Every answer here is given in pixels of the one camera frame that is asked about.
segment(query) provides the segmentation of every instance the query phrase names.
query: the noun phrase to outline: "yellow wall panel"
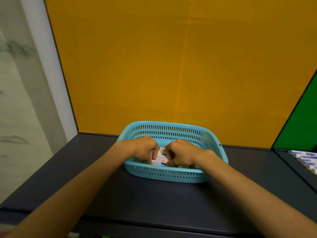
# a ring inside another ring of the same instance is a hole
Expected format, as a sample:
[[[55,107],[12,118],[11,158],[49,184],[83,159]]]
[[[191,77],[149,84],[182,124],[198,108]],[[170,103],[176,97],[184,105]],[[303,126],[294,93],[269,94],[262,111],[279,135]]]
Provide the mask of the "yellow wall panel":
[[[317,67],[317,0],[46,0],[81,132],[157,120],[271,147]]]

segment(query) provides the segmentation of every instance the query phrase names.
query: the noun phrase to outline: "forearm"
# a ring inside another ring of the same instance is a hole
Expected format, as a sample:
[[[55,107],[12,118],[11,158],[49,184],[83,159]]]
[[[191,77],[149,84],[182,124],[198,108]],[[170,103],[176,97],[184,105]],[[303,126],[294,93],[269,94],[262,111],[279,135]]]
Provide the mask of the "forearm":
[[[317,224],[219,158],[199,164],[236,200],[266,237],[315,237]]]
[[[66,237],[105,181],[130,153],[129,147],[116,143],[32,212],[7,237]]]

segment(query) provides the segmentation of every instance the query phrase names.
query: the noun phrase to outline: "left hand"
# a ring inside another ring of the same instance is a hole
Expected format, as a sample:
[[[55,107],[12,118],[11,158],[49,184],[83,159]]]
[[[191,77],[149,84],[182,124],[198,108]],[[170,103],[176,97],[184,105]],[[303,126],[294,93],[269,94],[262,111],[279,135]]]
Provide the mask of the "left hand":
[[[147,164],[152,164],[151,160],[156,159],[159,151],[159,145],[155,139],[145,136],[127,141],[131,147],[133,157],[140,160],[146,160]]]

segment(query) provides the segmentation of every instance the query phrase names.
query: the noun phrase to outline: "green panel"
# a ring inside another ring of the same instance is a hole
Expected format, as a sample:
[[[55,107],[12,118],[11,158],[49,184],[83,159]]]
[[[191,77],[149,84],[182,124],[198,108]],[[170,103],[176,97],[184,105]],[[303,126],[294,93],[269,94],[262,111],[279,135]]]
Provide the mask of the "green panel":
[[[317,74],[276,140],[273,148],[311,151],[317,145]]]

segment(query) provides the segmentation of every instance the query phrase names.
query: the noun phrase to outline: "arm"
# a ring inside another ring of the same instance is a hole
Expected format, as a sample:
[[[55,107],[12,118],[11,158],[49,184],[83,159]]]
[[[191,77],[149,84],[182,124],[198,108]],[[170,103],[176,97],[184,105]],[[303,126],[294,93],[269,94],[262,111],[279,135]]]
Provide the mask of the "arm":
[[[169,166],[199,165],[235,199],[265,237],[316,237],[317,224],[222,161],[184,140],[165,147]]]
[[[116,142],[100,159],[69,181],[6,237],[66,237],[109,176],[129,157],[156,159],[159,146],[142,137]]]

